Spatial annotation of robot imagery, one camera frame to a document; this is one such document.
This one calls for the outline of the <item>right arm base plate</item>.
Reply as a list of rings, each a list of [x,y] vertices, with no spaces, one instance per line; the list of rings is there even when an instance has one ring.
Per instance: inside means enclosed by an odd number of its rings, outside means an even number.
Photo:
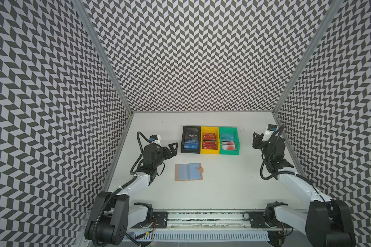
[[[250,223],[251,228],[292,229],[290,225],[278,221],[272,212],[245,212],[242,217]]]

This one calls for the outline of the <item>tan leather card holder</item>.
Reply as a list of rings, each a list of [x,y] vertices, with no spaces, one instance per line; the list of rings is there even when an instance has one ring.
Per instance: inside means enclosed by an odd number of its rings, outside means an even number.
[[[175,181],[199,181],[203,179],[201,163],[175,165]]]

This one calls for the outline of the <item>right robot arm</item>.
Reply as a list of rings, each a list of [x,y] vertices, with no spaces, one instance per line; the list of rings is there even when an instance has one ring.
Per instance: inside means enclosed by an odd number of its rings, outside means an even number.
[[[278,180],[308,210],[301,213],[284,202],[267,204],[264,213],[269,227],[290,226],[304,234],[314,247],[354,247],[356,236],[348,205],[319,191],[284,157],[285,144],[281,130],[253,134],[252,146],[261,151],[261,179]]]

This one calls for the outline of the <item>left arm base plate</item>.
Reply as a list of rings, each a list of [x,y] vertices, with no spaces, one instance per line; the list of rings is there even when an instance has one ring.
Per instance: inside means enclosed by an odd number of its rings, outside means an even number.
[[[147,218],[144,222],[137,223],[130,227],[130,229],[152,229],[153,227],[162,229],[167,228],[169,212],[158,211],[153,212],[152,216]]]

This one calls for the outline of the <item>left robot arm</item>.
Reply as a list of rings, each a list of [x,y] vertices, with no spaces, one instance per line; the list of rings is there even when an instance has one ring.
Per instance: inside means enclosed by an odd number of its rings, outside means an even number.
[[[119,245],[131,226],[151,222],[150,205],[131,203],[138,193],[152,184],[158,175],[157,168],[165,160],[175,157],[177,152],[178,143],[168,147],[150,143],[142,148],[130,171],[132,179],[115,191],[98,194],[85,229],[85,239],[91,240],[96,247]]]

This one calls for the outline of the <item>teal VIP card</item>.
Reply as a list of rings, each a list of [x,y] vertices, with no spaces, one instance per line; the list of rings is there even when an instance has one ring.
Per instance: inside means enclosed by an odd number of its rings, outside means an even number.
[[[222,133],[221,142],[234,142],[235,135],[233,133]]]

